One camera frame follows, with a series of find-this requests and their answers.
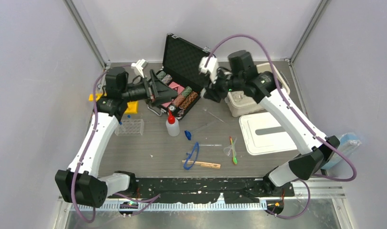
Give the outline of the beige plastic bin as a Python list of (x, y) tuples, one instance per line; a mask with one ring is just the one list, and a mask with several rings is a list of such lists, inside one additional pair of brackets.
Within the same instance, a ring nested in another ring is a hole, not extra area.
[[(286, 90), (287, 94), (290, 95), (290, 88), (284, 74), (278, 70), (275, 66), (274, 69), (278, 73), (278, 80), (283, 88)], [(257, 70), (259, 72), (271, 71), (271, 67), (269, 63), (261, 63), (257, 64)], [(257, 104), (251, 97), (243, 94), (243, 98), (241, 100), (237, 100), (233, 97), (232, 92), (229, 92), (227, 97), (225, 98), (225, 102), (227, 103), (230, 112), (233, 117), (240, 117), (243, 115), (248, 115), (252, 113), (261, 112), (264, 108)]]

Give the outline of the yellow test tube rack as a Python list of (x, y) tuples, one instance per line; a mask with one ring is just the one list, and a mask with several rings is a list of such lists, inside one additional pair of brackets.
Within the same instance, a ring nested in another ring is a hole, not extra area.
[[(94, 98), (99, 99), (101, 98), (102, 93), (97, 93), (95, 96), (93, 94), (89, 95), (89, 101), (92, 102)], [(128, 102), (128, 108), (125, 110), (124, 114), (138, 114), (138, 109), (139, 109), (139, 102), (134, 101), (134, 102)]]

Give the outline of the clear plastic well plate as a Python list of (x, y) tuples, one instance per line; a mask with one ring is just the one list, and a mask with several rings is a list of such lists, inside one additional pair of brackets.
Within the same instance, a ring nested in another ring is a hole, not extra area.
[(117, 136), (143, 135), (144, 121), (142, 119), (122, 119), (115, 129)]

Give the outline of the blue safety glasses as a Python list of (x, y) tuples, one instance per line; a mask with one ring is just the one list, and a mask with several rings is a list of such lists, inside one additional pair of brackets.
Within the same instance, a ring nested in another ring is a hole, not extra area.
[(200, 152), (199, 143), (196, 142), (190, 153), (187, 153), (187, 158), (183, 161), (183, 168), (185, 170), (190, 170), (196, 163), (198, 154)]

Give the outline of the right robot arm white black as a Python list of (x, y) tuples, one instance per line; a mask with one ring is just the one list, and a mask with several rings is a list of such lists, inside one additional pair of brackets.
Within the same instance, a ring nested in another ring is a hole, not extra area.
[(201, 97), (220, 102), (229, 92), (244, 92), (277, 120), (299, 152), (263, 177), (265, 193), (275, 196), (288, 182), (308, 180), (332, 158), (340, 145), (339, 139), (320, 131), (290, 102), (287, 91), (275, 80), (274, 66), (261, 69), (245, 50), (230, 54), (228, 60), (230, 70), (220, 67), (215, 57), (200, 60), (199, 74), (207, 78)]

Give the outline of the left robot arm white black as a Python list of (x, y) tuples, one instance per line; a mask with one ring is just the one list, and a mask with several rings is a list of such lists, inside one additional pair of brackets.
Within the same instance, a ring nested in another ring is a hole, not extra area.
[(105, 94), (93, 104), (92, 124), (79, 152), (67, 169), (58, 170), (55, 175), (64, 201), (99, 208), (107, 197), (117, 192), (127, 198), (137, 193), (134, 173), (116, 171), (110, 176), (98, 177), (104, 151), (129, 102), (145, 100), (149, 105), (159, 106), (178, 95), (153, 70), (150, 70), (150, 79), (143, 73), (137, 75), (140, 81), (129, 83), (129, 74), (123, 67), (110, 68), (104, 74)]

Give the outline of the glass stirring rod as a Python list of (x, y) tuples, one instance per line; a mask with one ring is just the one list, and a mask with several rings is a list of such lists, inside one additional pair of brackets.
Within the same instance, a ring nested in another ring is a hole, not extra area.
[(216, 116), (215, 114), (213, 114), (212, 112), (210, 112), (206, 107), (203, 108), (203, 111), (205, 111), (206, 113), (208, 113), (209, 115), (211, 115), (212, 117), (216, 118), (217, 120), (219, 120), (220, 122), (224, 123), (224, 124), (227, 124), (226, 121), (224, 121), (223, 119), (221, 119), (220, 117)]

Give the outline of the black poker chip case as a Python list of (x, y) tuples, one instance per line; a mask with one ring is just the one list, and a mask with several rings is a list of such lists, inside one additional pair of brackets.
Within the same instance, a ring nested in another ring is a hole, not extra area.
[(156, 73), (163, 71), (172, 77), (173, 82), (182, 87), (189, 86), (200, 94), (207, 79), (199, 74), (198, 68), (201, 59), (209, 54), (209, 47), (199, 47), (169, 33), (166, 35), (162, 67)]

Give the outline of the white squeeze bottle red cap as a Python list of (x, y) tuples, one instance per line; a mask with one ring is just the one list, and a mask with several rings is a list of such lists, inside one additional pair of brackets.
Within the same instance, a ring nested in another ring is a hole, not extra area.
[(180, 127), (178, 120), (174, 117), (172, 112), (168, 111), (168, 117), (166, 121), (166, 128), (168, 131), (168, 134), (172, 137), (176, 137), (180, 133)]

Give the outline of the white bin lid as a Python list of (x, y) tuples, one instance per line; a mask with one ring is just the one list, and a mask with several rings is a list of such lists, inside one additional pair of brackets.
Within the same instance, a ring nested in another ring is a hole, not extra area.
[(243, 115), (239, 125), (246, 150), (252, 156), (297, 150), (289, 134), (269, 112)]

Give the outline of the green orange spatula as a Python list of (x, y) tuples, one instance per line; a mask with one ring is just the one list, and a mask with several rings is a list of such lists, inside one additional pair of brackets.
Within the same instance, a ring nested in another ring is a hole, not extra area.
[(232, 152), (232, 162), (236, 165), (237, 164), (237, 159), (236, 159), (236, 152), (235, 152), (235, 146), (234, 146), (234, 140), (229, 137), (230, 139), (230, 147), (231, 147), (231, 152)]

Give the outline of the wooden clothespin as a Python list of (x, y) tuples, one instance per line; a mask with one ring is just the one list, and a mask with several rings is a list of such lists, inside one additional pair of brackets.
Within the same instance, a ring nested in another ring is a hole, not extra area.
[(215, 168), (220, 169), (221, 165), (216, 163), (208, 163), (208, 162), (200, 162), (200, 161), (192, 161), (192, 160), (182, 160), (182, 163), (184, 165), (192, 166), (192, 165), (199, 165), (201, 167), (207, 167), (207, 168)]

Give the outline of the blue plastic bag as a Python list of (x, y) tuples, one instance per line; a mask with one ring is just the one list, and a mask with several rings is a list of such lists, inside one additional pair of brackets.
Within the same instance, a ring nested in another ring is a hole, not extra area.
[[(338, 139), (340, 145), (337, 149), (346, 157), (349, 157), (362, 144), (360, 138), (355, 133), (343, 134)], [(342, 160), (342, 157), (334, 153), (331, 159), (321, 169), (328, 170)]]

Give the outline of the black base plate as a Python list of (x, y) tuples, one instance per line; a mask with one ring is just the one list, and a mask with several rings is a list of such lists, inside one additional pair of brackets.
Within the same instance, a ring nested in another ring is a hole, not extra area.
[(261, 178), (255, 177), (138, 178), (119, 193), (142, 199), (159, 195), (156, 203), (170, 204), (215, 203), (221, 194), (227, 204), (256, 203), (258, 198), (279, 199), (295, 195), (291, 184), (269, 190)]

